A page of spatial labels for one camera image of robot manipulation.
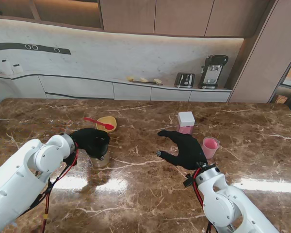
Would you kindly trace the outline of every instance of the wall sign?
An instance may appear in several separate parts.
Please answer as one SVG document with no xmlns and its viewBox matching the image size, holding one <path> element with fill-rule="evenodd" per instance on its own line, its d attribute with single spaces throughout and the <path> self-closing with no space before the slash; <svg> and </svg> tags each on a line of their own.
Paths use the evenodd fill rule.
<svg viewBox="0 0 291 233">
<path fill-rule="evenodd" d="M 44 45 L 20 44 L 20 43 L 0 43 L 0 50 L 30 50 L 30 51 L 44 51 L 44 52 L 53 52 L 53 53 L 71 55 L 71 52 L 69 49 L 54 48 L 54 47 L 48 47 Z"/>
</svg>

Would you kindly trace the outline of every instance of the white cube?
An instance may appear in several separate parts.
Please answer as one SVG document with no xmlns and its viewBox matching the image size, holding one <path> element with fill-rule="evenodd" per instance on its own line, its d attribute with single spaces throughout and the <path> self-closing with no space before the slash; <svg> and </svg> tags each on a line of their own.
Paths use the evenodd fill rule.
<svg viewBox="0 0 291 233">
<path fill-rule="evenodd" d="M 193 126 L 195 124 L 195 119 L 192 112 L 178 113 L 178 121 L 180 127 Z"/>
</svg>

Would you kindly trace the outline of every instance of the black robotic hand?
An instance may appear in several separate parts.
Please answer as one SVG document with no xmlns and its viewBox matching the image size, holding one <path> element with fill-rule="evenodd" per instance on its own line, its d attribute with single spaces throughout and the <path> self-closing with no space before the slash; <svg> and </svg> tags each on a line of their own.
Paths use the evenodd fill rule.
<svg viewBox="0 0 291 233">
<path fill-rule="evenodd" d="M 84 128 L 70 134 L 78 148 L 86 150 L 86 153 L 94 158 L 103 160 L 103 155 L 107 152 L 110 137 L 105 131 L 93 128 Z"/>
<path fill-rule="evenodd" d="M 182 166 L 188 170 L 197 169 L 197 163 L 200 162 L 208 164 L 199 142 L 190 134 L 162 130 L 158 133 L 158 136 L 168 137 L 178 146 L 178 156 L 171 155 L 161 150 L 157 152 L 157 155 L 167 162 L 176 166 Z"/>
</svg>

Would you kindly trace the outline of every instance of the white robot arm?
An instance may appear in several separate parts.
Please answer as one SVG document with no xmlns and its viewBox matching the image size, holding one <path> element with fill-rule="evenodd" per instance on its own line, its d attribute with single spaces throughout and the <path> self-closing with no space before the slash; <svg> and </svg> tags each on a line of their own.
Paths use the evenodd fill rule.
<svg viewBox="0 0 291 233">
<path fill-rule="evenodd" d="M 0 232 L 30 207 L 51 173 L 74 150 L 67 134 L 55 135 L 46 144 L 32 139 L 0 167 Z M 39 171 L 39 176 L 30 169 Z"/>
<path fill-rule="evenodd" d="M 198 174 L 195 181 L 204 195 L 204 213 L 218 233 L 279 233 L 243 191 L 226 183 L 216 166 Z M 232 223 L 240 215 L 242 223 L 235 230 Z"/>
</svg>

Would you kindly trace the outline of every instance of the espresso machine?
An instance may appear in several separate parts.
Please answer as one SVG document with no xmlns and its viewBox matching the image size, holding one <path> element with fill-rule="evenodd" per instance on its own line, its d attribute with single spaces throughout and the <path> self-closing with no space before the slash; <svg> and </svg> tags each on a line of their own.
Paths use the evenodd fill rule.
<svg viewBox="0 0 291 233">
<path fill-rule="evenodd" d="M 218 79 L 223 66 L 228 62 L 226 55 L 209 55 L 202 66 L 202 77 L 198 84 L 202 89 L 215 89 L 218 86 Z"/>
</svg>

